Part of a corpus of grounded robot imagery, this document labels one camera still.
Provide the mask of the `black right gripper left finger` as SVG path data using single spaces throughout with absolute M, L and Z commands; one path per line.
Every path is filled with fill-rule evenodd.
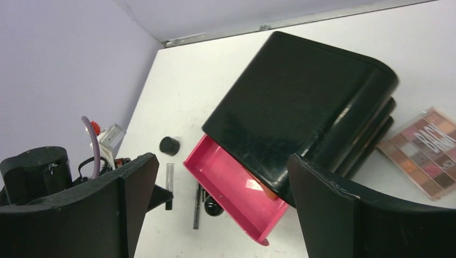
M 1 207 L 1 257 L 134 257 L 158 168 L 146 153 L 68 190 Z

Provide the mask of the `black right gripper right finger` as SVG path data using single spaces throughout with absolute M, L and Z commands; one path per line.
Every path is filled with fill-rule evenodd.
M 455 257 L 455 209 L 396 198 L 290 156 L 309 257 Z

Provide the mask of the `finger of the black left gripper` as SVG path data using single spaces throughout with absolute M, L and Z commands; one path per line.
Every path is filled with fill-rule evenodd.
M 165 188 L 155 185 L 152 191 L 151 198 L 147 207 L 147 211 L 151 211 L 154 208 L 165 204 L 165 210 L 171 210 L 173 204 L 174 195 L 171 191 Z

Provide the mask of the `pink drawer with black knob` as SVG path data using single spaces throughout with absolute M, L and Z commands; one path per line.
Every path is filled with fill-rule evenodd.
M 289 207 L 285 201 L 270 198 L 257 180 L 206 134 L 183 164 L 251 239 L 269 246 L 267 237 Z

